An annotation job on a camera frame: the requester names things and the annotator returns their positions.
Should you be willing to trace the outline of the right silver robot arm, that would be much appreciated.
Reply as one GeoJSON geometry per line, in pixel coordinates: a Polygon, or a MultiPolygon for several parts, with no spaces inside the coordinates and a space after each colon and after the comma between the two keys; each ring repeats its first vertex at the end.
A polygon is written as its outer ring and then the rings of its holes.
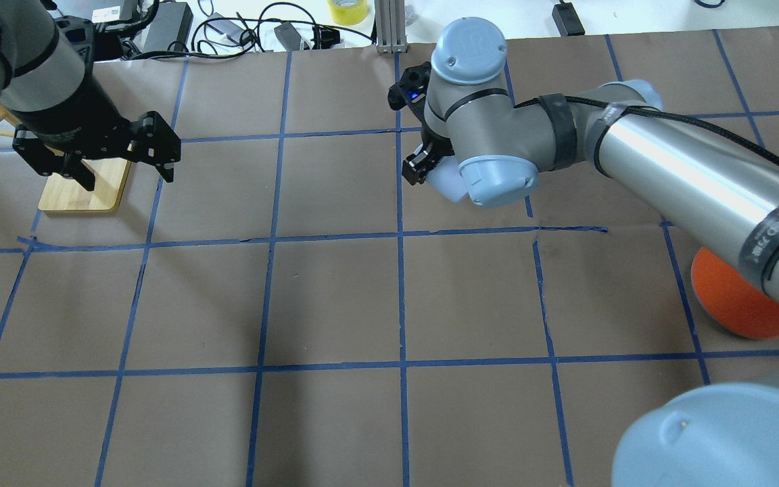
{"type": "MultiPolygon", "coordinates": [[[[421,123],[409,184],[461,190],[482,208],[529,196],[541,179],[587,164],[701,244],[690,283],[723,329],[779,335],[779,157],[716,124],[667,113],[650,83],[624,79],[578,95],[514,104],[507,42],[481,18],[442,32],[431,59],[389,90],[421,123]]],[[[706,384],[641,416],[612,441],[613,486],[779,486],[779,372],[706,384]]]]}

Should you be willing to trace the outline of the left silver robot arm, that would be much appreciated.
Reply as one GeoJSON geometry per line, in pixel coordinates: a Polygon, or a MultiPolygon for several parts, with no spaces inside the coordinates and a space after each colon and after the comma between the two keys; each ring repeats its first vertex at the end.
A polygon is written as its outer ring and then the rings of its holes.
{"type": "Polygon", "coordinates": [[[0,107],[18,119],[12,147],[35,173],[95,190],[89,160],[124,158],[173,182],[181,139],[161,115],[127,120],[93,73],[96,51],[151,22],[152,3],[135,22],[53,18],[52,1],[0,1],[0,107]]]}

